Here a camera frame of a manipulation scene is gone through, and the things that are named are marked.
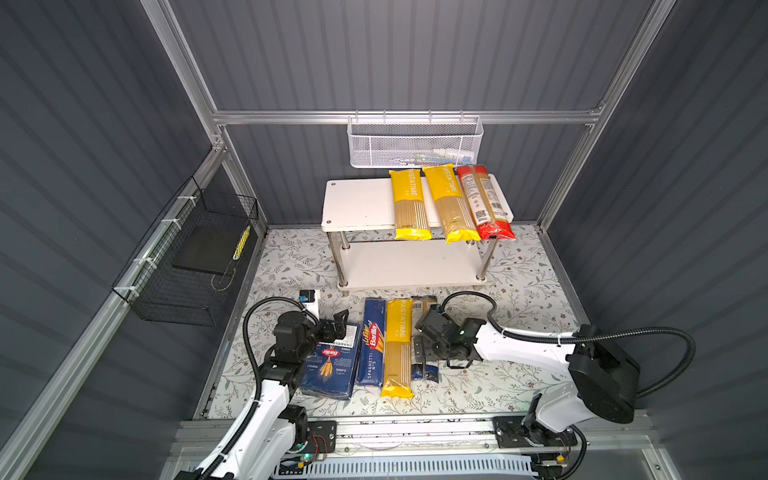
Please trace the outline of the red spaghetti bag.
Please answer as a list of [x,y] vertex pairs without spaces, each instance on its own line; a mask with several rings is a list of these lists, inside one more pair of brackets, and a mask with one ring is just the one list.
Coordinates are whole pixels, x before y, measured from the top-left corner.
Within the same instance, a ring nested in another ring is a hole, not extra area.
[[482,240],[515,240],[509,218],[484,166],[459,166],[458,179]]

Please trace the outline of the wide blue Barilla pasta box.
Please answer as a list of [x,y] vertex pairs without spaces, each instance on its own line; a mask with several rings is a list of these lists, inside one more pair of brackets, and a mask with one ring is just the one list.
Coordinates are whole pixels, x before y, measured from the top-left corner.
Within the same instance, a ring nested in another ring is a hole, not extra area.
[[347,326],[343,339],[320,342],[305,362],[300,383],[304,395],[349,400],[353,393],[360,355],[362,331],[359,324]]

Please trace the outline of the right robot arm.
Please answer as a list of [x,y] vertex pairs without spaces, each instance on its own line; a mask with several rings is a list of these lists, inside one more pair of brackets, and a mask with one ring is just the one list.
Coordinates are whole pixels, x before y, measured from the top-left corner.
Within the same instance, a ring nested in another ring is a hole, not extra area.
[[534,396],[522,421],[523,431],[535,443],[592,418],[615,424],[634,420],[639,365],[610,339],[589,342],[595,328],[526,335],[520,330],[497,329],[490,321],[477,318],[457,324],[440,307],[432,306],[417,322],[416,330],[429,359],[510,361],[561,377],[557,387]]

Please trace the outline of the dark blue clear spaghetti bag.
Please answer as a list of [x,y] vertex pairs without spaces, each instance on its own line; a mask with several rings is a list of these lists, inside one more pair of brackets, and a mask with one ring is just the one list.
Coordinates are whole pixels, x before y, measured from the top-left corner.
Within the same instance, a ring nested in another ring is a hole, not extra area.
[[417,323],[425,316],[427,310],[437,303],[437,297],[433,295],[416,296],[412,300],[411,377],[413,380],[437,384],[440,382],[439,367],[436,363],[427,361],[425,341],[416,328]]

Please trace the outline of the yellow Pastatime bag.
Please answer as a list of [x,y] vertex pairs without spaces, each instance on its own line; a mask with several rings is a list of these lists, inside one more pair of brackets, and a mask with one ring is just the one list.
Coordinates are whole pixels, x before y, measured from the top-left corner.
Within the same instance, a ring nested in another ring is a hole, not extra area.
[[410,399],[412,379],[412,299],[387,303],[382,397]]
[[427,241],[432,239],[420,171],[389,171],[395,212],[395,239]]
[[480,241],[468,203],[451,164],[423,168],[447,244]]

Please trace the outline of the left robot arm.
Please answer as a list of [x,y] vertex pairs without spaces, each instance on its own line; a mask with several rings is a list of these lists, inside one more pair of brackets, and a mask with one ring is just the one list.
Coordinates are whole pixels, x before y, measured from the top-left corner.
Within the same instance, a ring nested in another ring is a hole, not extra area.
[[305,362],[321,341],[342,340],[349,312],[318,319],[306,308],[278,317],[275,343],[262,362],[254,355],[256,385],[248,404],[212,452],[177,479],[268,479],[281,459],[302,450],[309,436],[306,409],[291,403]]

